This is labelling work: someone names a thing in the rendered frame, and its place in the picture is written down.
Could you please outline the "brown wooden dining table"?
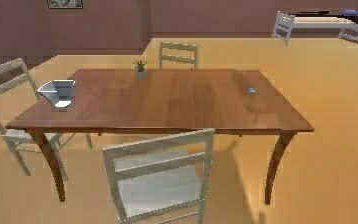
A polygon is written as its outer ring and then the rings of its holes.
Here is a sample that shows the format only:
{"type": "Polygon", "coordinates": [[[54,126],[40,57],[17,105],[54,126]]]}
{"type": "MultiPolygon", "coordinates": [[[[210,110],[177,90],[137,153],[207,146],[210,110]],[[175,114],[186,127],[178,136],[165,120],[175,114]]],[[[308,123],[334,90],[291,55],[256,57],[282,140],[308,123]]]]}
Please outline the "brown wooden dining table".
{"type": "Polygon", "coordinates": [[[30,134],[49,164],[58,197],[66,199],[60,166],[49,133],[172,134],[213,128],[218,134],[275,135],[265,192],[272,192],[285,149],[299,132],[313,126],[259,71],[235,69],[133,70],[80,69],[73,102],[54,109],[37,101],[8,123],[30,134]],[[247,93],[254,88],[255,94],[247,93]]]}

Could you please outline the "white wooden chair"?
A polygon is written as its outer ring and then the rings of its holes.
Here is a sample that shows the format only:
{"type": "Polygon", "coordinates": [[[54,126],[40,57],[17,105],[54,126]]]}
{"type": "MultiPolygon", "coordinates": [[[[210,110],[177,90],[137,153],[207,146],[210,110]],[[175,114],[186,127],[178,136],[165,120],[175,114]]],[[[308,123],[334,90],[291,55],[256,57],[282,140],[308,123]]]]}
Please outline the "white wooden chair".
{"type": "MultiPolygon", "coordinates": [[[[17,77],[11,78],[8,81],[4,81],[2,84],[0,84],[0,94],[3,94],[25,82],[29,82],[37,100],[40,100],[41,98],[45,98],[37,92],[37,89],[39,87],[37,87],[37,85],[35,84],[35,81],[32,78],[31,73],[29,72],[27,65],[25,64],[22,58],[17,58],[15,60],[0,64],[0,76],[4,75],[5,73],[12,73],[15,70],[20,70],[20,74],[17,77]]],[[[20,148],[20,145],[36,144],[36,142],[24,130],[6,129],[1,122],[0,122],[0,134],[2,139],[5,141],[6,145],[8,146],[9,150],[17,158],[25,174],[30,176],[31,173],[28,167],[26,166],[20,152],[26,151],[26,152],[41,153],[41,150],[20,148]]]]}
{"type": "Polygon", "coordinates": [[[204,224],[215,130],[206,128],[102,150],[120,224],[189,207],[204,224]]]}
{"type": "Polygon", "coordinates": [[[159,68],[163,68],[164,61],[170,62],[177,62],[177,63],[184,63],[184,64],[191,64],[192,70],[198,69],[198,46],[192,44],[185,44],[185,43],[176,43],[176,42],[161,42],[159,44],[159,68]],[[164,50],[175,50],[175,51],[186,51],[191,52],[191,56],[184,56],[184,55],[172,55],[172,54],[165,54],[164,50]]]}

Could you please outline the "small green potted plant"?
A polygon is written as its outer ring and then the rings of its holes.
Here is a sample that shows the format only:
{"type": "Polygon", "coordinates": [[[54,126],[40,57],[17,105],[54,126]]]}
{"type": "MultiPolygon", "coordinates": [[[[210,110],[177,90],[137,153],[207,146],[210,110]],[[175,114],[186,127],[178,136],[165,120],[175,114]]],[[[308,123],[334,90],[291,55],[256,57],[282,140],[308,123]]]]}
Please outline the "small green potted plant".
{"type": "Polygon", "coordinates": [[[139,78],[144,78],[146,76],[145,65],[146,62],[143,60],[136,60],[134,62],[135,71],[139,78]]]}

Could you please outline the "grey metal bowl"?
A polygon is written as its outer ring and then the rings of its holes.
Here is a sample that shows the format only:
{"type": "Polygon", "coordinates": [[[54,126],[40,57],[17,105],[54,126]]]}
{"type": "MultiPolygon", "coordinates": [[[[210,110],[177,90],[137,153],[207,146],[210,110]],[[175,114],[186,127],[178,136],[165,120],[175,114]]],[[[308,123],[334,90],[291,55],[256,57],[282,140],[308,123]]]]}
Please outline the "grey metal bowl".
{"type": "Polygon", "coordinates": [[[73,102],[75,80],[51,80],[37,89],[56,108],[67,108],[73,102]]]}

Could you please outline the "white slatted bench table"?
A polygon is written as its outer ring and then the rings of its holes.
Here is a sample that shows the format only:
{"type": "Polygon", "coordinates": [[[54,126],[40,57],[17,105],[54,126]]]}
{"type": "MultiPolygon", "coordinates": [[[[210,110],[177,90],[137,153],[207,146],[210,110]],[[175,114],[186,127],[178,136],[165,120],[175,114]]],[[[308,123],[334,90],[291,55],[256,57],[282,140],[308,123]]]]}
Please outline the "white slatted bench table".
{"type": "Polygon", "coordinates": [[[282,39],[288,45],[293,29],[338,29],[339,39],[358,43],[358,25],[329,11],[276,14],[272,37],[282,39]]]}

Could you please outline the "blue and black object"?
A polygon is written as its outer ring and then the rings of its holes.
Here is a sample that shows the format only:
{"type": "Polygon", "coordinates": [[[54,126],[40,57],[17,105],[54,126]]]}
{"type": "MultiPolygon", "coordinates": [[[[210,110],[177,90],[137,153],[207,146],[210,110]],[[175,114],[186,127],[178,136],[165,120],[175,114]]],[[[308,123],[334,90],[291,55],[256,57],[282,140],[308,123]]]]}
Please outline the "blue and black object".
{"type": "Polygon", "coordinates": [[[358,11],[354,9],[342,10],[338,15],[338,18],[345,18],[358,25],[358,11]]]}

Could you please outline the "framed wall picture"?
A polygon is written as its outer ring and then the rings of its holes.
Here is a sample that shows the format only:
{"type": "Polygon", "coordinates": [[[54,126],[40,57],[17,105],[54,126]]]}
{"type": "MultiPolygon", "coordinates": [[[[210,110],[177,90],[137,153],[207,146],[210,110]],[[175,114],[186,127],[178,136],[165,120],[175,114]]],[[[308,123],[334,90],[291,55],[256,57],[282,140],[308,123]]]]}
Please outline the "framed wall picture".
{"type": "Polygon", "coordinates": [[[49,9],[82,9],[82,0],[46,0],[49,9]]]}

